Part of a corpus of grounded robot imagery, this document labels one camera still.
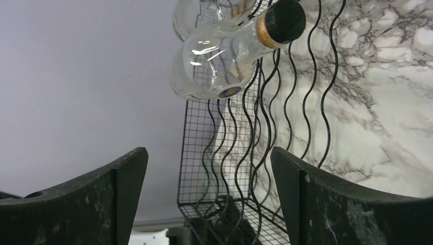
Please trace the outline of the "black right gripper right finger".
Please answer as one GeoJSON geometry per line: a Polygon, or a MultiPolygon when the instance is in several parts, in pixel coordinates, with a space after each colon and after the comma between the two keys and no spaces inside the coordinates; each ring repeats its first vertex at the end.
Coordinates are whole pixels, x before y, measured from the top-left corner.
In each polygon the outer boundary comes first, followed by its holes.
{"type": "Polygon", "coordinates": [[[355,184],[280,147],[271,166],[291,244],[432,244],[432,198],[355,184]]]}

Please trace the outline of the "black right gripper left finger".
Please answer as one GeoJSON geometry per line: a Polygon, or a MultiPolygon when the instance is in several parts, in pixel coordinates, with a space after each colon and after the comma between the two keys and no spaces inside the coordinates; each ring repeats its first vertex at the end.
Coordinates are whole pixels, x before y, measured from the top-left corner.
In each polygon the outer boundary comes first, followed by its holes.
{"type": "Polygon", "coordinates": [[[1,193],[1,244],[128,244],[148,158],[138,147],[23,198],[1,193]]]}

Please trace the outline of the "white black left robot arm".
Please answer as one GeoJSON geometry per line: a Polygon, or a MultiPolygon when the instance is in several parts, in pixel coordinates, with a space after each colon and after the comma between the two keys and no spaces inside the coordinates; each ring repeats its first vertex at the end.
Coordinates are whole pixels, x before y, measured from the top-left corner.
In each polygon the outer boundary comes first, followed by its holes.
{"type": "Polygon", "coordinates": [[[191,244],[184,228],[168,228],[161,231],[132,231],[128,245],[183,245],[191,244]]]}

